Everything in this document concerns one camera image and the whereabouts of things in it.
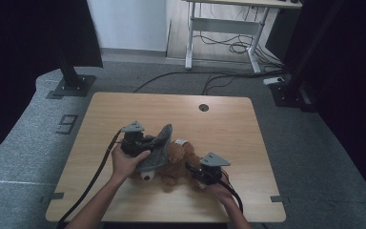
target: floor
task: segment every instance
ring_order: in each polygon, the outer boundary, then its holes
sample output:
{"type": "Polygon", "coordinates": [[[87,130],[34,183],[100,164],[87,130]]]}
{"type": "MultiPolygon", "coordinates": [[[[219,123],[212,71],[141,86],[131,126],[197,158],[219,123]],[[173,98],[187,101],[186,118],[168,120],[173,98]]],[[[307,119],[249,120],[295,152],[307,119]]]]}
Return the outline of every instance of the floor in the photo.
{"type": "MultiPolygon", "coordinates": [[[[87,97],[46,99],[62,75],[53,71],[36,81],[29,107],[0,146],[0,228],[53,228],[45,219],[50,197],[95,92],[131,93],[163,73],[139,93],[201,94],[208,73],[249,73],[248,64],[197,61],[191,73],[184,61],[156,52],[103,51],[104,69],[77,68],[96,75],[87,97]],[[78,115],[69,135],[58,135],[63,115],[78,115]]],[[[259,228],[366,228],[366,182],[318,114],[280,108],[263,85],[267,76],[237,78],[210,95],[245,96],[266,144],[287,219],[252,222],[259,228]]],[[[225,85],[231,79],[215,80],[225,85]]]]}

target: teddy bear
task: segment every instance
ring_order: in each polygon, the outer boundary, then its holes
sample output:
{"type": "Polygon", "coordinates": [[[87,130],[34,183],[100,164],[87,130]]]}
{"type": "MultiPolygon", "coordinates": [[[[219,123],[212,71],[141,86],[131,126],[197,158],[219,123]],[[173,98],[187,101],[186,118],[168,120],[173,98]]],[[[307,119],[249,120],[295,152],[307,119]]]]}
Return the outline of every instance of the teddy bear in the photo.
{"type": "Polygon", "coordinates": [[[167,148],[167,155],[168,163],[156,169],[156,174],[161,177],[164,184],[174,186],[181,177],[184,177],[196,191],[204,189],[186,168],[186,162],[194,168],[201,168],[200,157],[195,154],[191,142],[183,139],[172,141],[167,148]]]}

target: desk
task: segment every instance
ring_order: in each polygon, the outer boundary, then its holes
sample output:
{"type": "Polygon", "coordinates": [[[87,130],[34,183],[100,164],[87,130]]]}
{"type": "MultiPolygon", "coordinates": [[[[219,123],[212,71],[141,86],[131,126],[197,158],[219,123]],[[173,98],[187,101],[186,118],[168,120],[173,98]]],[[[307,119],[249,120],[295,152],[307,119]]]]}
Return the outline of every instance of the desk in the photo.
{"type": "MultiPolygon", "coordinates": [[[[281,222],[286,216],[252,102],[246,97],[97,93],[93,96],[67,164],[55,189],[47,220],[58,221],[79,199],[106,152],[113,135],[138,120],[144,134],[157,135],[168,123],[173,139],[188,139],[198,156],[214,152],[232,163],[224,167],[243,201],[248,221],[281,222]],[[200,104],[209,111],[199,110],[200,104]]],[[[102,174],[73,216],[112,173],[109,158],[102,174]]],[[[128,179],[116,194],[103,221],[227,222],[222,205],[207,192],[196,192],[186,179],[167,191],[159,177],[128,179]]]]}
{"type": "Polygon", "coordinates": [[[261,73],[257,63],[257,56],[255,55],[255,49],[260,39],[260,35],[263,32],[263,28],[266,22],[267,15],[270,8],[280,9],[300,9],[302,4],[291,3],[290,0],[286,2],[278,0],[184,0],[192,2],[191,16],[189,22],[189,42],[186,50],[186,64],[185,68],[190,70],[192,68],[193,61],[193,31],[213,31],[213,32],[225,32],[225,33],[237,33],[254,35],[254,41],[251,47],[248,49],[248,55],[254,68],[255,73],[261,73]],[[210,18],[195,17],[195,3],[211,3],[211,4],[224,4],[224,5],[242,5],[242,6],[255,6],[265,8],[263,17],[259,22],[244,22],[244,21],[232,21],[232,20],[220,20],[210,18]]]}

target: human hand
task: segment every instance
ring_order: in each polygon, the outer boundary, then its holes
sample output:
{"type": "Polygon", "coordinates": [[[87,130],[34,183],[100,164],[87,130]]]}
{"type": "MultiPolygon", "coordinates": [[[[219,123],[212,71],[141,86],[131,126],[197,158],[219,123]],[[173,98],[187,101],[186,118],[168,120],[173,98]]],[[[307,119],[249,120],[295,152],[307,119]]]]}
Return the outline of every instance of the human hand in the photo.
{"type": "MultiPolygon", "coordinates": [[[[221,180],[229,185],[229,176],[225,170],[222,169],[223,175],[221,180]]],[[[232,194],[228,189],[219,183],[207,185],[206,189],[211,192],[222,204],[226,204],[229,201],[234,200],[232,194]]]]}
{"type": "Polygon", "coordinates": [[[136,157],[126,155],[118,143],[112,150],[112,178],[124,181],[129,177],[138,163],[150,155],[150,151],[144,151],[136,157]]]}

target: white wall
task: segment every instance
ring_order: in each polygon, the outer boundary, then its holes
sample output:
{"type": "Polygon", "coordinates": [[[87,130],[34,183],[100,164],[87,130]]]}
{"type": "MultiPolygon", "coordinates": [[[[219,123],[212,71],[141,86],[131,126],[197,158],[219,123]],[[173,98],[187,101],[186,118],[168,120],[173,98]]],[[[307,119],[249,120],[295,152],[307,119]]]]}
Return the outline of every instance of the white wall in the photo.
{"type": "Polygon", "coordinates": [[[166,50],[167,0],[88,0],[100,48],[166,50]]]}

